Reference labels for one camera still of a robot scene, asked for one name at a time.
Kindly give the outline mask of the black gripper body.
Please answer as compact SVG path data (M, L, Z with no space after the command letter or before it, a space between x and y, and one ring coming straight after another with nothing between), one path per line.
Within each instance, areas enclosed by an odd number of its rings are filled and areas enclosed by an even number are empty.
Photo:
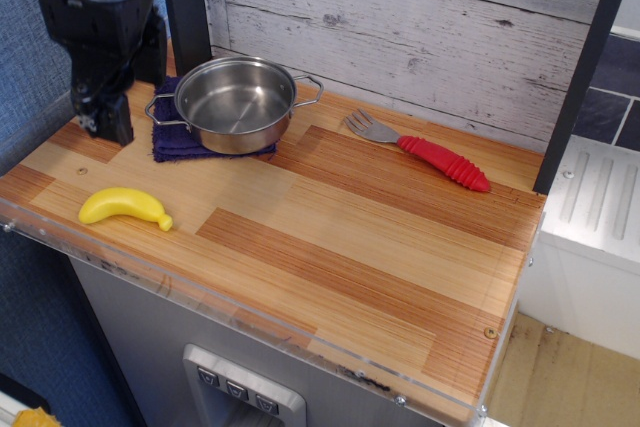
M50 37L71 58L71 93L94 100L166 73L166 27L155 0L38 0Z

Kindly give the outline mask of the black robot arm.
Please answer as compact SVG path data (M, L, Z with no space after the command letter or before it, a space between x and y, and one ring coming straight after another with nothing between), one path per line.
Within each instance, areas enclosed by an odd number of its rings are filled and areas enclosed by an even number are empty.
M163 85L167 27L155 0L38 0L51 39L71 59L71 102L93 138L134 139L127 91Z

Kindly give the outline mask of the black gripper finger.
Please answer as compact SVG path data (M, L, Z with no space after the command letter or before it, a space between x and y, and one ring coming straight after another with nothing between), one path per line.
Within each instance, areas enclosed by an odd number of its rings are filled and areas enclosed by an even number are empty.
M80 127L91 137L97 137L100 127L99 104L91 97L76 94L71 95L71 103Z
M129 101L125 94L99 99L96 136L120 146L126 146L134 140Z

